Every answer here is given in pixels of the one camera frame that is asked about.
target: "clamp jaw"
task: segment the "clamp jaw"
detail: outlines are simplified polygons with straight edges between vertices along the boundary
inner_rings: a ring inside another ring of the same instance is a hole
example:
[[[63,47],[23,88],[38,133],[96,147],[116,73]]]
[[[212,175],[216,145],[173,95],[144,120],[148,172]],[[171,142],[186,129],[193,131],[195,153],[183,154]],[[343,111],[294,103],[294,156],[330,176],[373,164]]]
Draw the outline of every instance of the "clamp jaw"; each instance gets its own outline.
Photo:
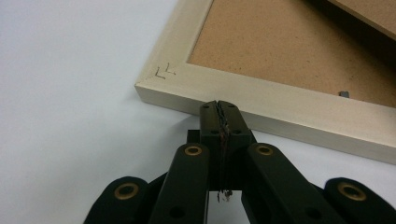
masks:
[[[206,223],[208,192],[219,200],[233,190],[250,223],[396,223],[395,209],[357,181],[309,183],[278,148],[256,142],[235,105],[206,103],[200,122],[167,174],[113,181],[84,223]]]

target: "white surface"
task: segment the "white surface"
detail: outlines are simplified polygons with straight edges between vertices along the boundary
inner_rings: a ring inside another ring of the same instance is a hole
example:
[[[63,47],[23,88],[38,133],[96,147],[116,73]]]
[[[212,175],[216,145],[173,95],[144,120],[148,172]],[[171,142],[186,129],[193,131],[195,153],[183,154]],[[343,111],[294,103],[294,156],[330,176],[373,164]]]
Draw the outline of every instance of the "white surface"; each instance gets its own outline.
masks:
[[[134,82],[175,2],[0,2],[0,223],[82,223],[111,181],[167,171],[199,118]],[[396,166],[255,135],[314,184],[353,178],[396,206]],[[209,223],[248,222],[238,197],[211,202]]]

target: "wooden frame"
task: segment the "wooden frame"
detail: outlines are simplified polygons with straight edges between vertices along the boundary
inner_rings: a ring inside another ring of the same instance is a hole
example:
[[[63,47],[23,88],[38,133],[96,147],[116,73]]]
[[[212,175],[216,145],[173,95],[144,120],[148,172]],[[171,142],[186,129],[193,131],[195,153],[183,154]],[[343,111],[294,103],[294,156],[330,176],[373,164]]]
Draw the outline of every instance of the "wooden frame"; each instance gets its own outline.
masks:
[[[177,3],[135,88],[144,102],[197,115],[236,104],[249,128],[396,164],[396,109],[187,63],[212,0]]]

